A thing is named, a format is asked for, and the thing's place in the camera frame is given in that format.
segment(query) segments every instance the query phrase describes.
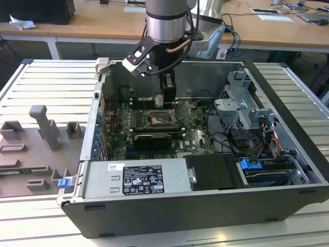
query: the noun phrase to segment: laptop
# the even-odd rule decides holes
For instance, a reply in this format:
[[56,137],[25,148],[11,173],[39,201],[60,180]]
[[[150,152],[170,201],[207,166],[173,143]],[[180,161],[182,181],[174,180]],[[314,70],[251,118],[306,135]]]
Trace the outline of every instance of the laptop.
[[316,22],[319,20],[329,21],[329,15],[326,14],[296,13],[296,15],[307,22]]

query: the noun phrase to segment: blue drive latch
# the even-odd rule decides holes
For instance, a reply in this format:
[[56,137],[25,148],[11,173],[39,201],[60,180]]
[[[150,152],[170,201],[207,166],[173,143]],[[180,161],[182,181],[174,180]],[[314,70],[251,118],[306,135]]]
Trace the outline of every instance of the blue drive latch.
[[262,169],[261,163],[258,161],[257,163],[251,163],[248,158],[244,158],[240,161],[240,165],[242,169]]
[[59,179],[57,188],[58,189],[71,189],[72,179]]

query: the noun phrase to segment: white paper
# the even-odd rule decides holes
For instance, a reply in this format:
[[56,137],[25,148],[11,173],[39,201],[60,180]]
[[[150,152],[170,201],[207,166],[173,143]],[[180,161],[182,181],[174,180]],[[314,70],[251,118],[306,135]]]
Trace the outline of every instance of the white paper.
[[23,29],[35,28],[36,27],[36,25],[34,24],[33,21],[21,21],[21,20],[18,20],[16,18],[12,17],[11,15],[10,15],[10,19],[11,19],[11,21],[9,22],[9,24],[11,26],[13,26],[14,28],[17,28],[21,31]]
[[124,163],[112,163],[107,167],[108,171],[122,171],[124,167]]
[[140,8],[140,7],[125,7],[125,12],[132,12],[132,13],[146,13],[146,8]]
[[276,22],[293,22],[292,19],[286,16],[274,16],[274,15],[258,15],[260,19],[264,21],[276,21]]

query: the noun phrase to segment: floor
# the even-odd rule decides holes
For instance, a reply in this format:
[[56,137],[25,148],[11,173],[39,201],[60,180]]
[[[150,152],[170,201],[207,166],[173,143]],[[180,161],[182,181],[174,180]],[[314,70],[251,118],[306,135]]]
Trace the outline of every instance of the floor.
[[[51,59],[48,46],[44,42],[36,41],[12,41],[9,43],[14,51],[21,58]],[[93,56],[92,48],[88,43],[60,43],[60,50],[63,59],[96,59],[97,57],[123,58],[131,45],[115,44],[97,44],[98,55]],[[239,50],[236,58],[251,59],[254,62],[266,62],[269,51],[266,50]],[[19,65],[19,59],[12,53],[6,45],[2,46],[0,51],[0,87],[9,80],[15,65]],[[295,58],[290,68],[302,79],[306,85],[310,85],[319,74],[326,63],[326,55],[303,52],[300,57]],[[324,83],[329,77],[329,66],[324,70],[316,81],[312,90],[316,90],[321,83]]]

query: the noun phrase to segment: table leg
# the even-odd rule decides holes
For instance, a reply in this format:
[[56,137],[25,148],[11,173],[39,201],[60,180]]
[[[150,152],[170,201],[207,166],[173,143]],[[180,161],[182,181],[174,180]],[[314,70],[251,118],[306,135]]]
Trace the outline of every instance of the table leg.
[[95,43],[91,43],[92,45],[92,52],[93,52],[93,55],[96,56],[98,53],[97,53],[97,47],[96,47],[96,44]]
[[61,51],[58,49],[58,44],[55,41],[47,41],[52,59],[62,59]]

